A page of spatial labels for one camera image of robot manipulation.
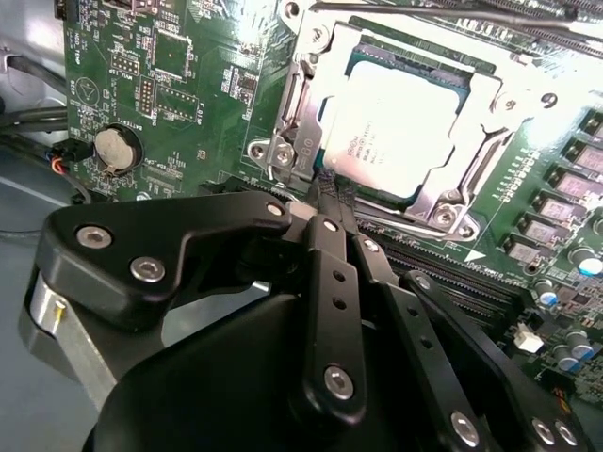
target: connector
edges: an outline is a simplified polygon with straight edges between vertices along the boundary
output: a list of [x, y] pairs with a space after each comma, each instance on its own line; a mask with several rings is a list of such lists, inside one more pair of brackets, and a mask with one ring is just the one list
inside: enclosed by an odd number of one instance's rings
[[60, 157], [64, 163], [80, 162], [92, 157], [92, 147], [83, 141], [68, 138], [53, 145], [52, 156]]

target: wire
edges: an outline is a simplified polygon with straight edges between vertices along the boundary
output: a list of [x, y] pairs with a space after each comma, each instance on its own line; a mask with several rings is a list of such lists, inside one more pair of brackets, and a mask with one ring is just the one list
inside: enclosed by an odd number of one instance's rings
[[30, 110], [13, 111], [0, 116], [0, 126], [18, 122], [63, 120], [65, 118], [67, 118], [66, 106], [32, 108]]
[[67, 171], [61, 174], [61, 176], [63, 177], [63, 179], [69, 182], [73, 188], [80, 192], [80, 194], [84, 197], [84, 204], [92, 204], [92, 195], [90, 195], [88, 189], [84, 187], [84, 184], [82, 184], [78, 179], [73, 177]]
[[312, 5], [311, 11], [341, 11], [366, 14], [406, 14], [414, 16], [449, 17], [461, 19], [476, 19], [498, 24], [515, 25], [532, 28], [557, 28], [566, 31], [576, 31], [598, 40], [600, 30], [595, 30], [595, 24], [576, 22], [571, 19], [548, 19], [526, 17], [509, 12], [494, 11], [491, 9], [475, 8], [430, 8], [430, 7], [404, 7], [398, 5], [368, 5], [362, 3], [329, 3], [318, 2]]
[[28, 73], [36, 78], [39, 78], [52, 89], [55, 89], [61, 94], [67, 95], [67, 81], [57, 73], [53, 73], [49, 69], [45, 68], [40, 63], [32, 61], [25, 56], [11, 56], [8, 58], [7, 64], [12, 69], [16, 69], [22, 73]]
[[60, 157], [55, 157], [50, 162], [50, 168], [56, 174], [60, 174], [61, 176], [65, 174], [65, 169], [62, 167], [61, 162], [63, 161]]
[[22, 134], [25, 132], [57, 132], [67, 130], [67, 119], [20, 122], [12, 125], [0, 125], [0, 134]]

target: chip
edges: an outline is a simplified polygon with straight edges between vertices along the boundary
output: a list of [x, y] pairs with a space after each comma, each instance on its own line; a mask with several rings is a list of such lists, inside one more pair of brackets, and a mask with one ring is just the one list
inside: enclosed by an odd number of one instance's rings
[[540, 254], [537, 248], [513, 241], [507, 248], [507, 255], [517, 261], [529, 264]]
[[446, 164], [459, 103], [452, 89], [361, 61], [339, 104], [325, 107], [321, 121], [334, 122], [324, 166], [363, 186], [411, 198], [431, 169]]
[[555, 236], [557, 229], [540, 221], [530, 220], [523, 229], [523, 233], [527, 238], [536, 240], [537, 242], [548, 243]]
[[603, 151], [599, 151], [592, 146], [586, 146], [576, 156], [574, 163], [586, 168], [587, 170], [603, 172]]
[[574, 213], [574, 206], [567, 202], [545, 198], [537, 211], [543, 217], [556, 219], [557, 221], [567, 221]]
[[553, 183], [555, 189], [574, 198], [582, 198], [586, 193], [592, 191], [593, 185], [593, 181], [564, 171], [560, 171], [557, 181]]

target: cpu socket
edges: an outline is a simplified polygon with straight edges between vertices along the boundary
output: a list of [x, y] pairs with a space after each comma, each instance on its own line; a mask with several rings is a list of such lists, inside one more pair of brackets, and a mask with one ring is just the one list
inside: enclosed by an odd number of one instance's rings
[[550, 83], [527, 56], [408, 17], [303, 10], [274, 132], [249, 143], [268, 176], [307, 191], [327, 168], [357, 214], [420, 237], [472, 241], [469, 209]]

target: electrolytic capacitor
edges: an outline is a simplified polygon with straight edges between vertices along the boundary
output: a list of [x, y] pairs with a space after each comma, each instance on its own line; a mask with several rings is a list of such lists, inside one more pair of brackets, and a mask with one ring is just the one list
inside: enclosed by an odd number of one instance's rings
[[576, 359], [586, 360], [595, 354], [585, 331], [570, 331], [565, 336], [565, 341], [570, 353]]
[[557, 366], [565, 372], [575, 370], [579, 361], [572, 356], [568, 346], [556, 346], [553, 348], [553, 356], [557, 360]]
[[553, 284], [549, 280], [538, 280], [534, 284], [534, 290], [538, 296], [538, 302], [547, 308], [557, 304], [558, 298]]
[[595, 276], [603, 271], [603, 262], [590, 248], [578, 247], [570, 251], [567, 257], [577, 267], [580, 275]]

